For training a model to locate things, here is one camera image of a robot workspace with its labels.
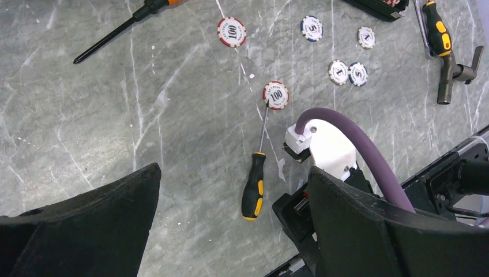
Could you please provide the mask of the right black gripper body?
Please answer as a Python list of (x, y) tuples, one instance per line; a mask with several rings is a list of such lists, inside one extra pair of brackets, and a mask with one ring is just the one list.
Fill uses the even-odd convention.
[(272, 208), (298, 254), (272, 272), (281, 276), (298, 260), (308, 276), (378, 276), (377, 195), (359, 169), (345, 180), (311, 168), (307, 182)]

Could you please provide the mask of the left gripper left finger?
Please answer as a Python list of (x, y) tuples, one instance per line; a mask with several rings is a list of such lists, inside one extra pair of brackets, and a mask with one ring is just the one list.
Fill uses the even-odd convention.
[(2, 276), (136, 276), (159, 201), (151, 163), (70, 199), (1, 217)]

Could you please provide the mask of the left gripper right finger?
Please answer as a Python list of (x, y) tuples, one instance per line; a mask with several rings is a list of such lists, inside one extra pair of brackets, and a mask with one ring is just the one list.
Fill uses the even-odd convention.
[(487, 276), (488, 230), (405, 211), (312, 167), (317, 276)]

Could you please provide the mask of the grey white 1 chip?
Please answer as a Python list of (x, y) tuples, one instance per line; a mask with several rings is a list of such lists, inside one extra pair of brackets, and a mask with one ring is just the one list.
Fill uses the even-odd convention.
[(370, 27), (361, 26), (357, 31), (357, 41), (363, 49), (372, 49), (375, 46), (375, 32)]
[(349, 67), (343, 61), (335, 59), (329, 64), (328, 75), (336, 85), (344, 85), (349, 79)]

